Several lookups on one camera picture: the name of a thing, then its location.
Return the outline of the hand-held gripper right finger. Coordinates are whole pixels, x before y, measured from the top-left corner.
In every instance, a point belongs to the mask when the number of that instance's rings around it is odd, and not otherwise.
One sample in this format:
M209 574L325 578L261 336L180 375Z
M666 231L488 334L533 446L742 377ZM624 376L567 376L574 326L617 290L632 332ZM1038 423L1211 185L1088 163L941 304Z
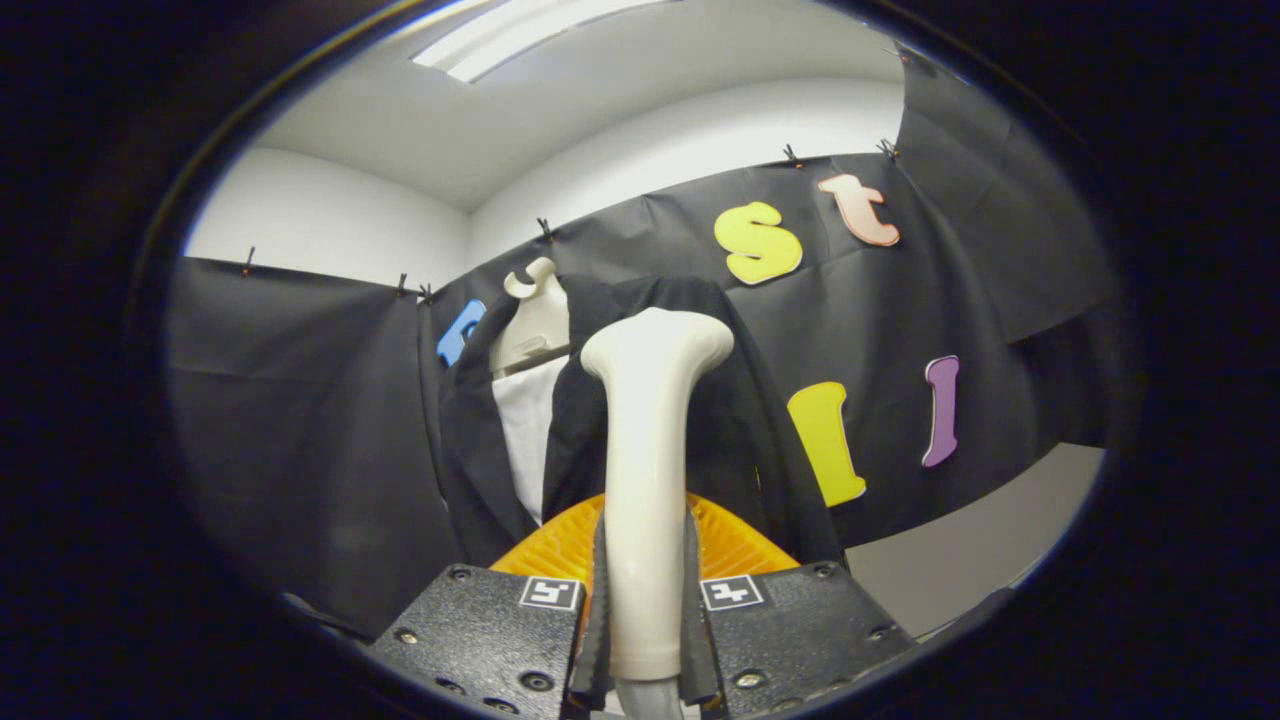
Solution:
M840 561L803 564L690 495L684 694L704 719L756 719L860 684L914 638Z

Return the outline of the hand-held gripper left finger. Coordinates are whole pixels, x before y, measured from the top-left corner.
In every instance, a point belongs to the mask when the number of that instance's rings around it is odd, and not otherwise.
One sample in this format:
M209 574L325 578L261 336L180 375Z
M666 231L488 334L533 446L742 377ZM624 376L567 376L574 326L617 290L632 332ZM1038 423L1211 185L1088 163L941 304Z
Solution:
M609 685L604 502L577 503L490 566L449 565L370 657L420 694L483 717L588 717Z

